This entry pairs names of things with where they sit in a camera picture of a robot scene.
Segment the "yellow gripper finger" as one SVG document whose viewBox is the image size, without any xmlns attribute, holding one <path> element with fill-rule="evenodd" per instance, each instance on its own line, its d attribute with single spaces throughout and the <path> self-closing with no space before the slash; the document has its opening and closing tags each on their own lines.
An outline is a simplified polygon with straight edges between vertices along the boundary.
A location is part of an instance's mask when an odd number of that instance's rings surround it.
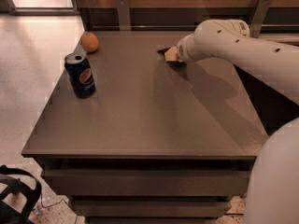
<svg viewBox="0 0 299 224">
<path fill-rule="evenodd" d="M 178 48 L 171 47 L 164 53 L 164 57 L 167 62 L 176 62 L 178 60 Z"/>
</svg>

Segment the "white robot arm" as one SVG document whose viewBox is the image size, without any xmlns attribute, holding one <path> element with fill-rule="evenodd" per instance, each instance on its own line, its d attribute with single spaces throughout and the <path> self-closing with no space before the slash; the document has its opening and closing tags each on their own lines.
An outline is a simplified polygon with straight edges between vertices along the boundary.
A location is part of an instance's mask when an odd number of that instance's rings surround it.
<svg viewBox="0 0 299 224">
<path fill-rule="evenodd" d="M 224 59 L 299 105 L 299 49 L 251 37 L 244 21 L 203 21 L 164 56 L 185 63 Z M 274 132 L 259 151 L 243 224 L 299 224 L 299 118 Z"/>
</svg>

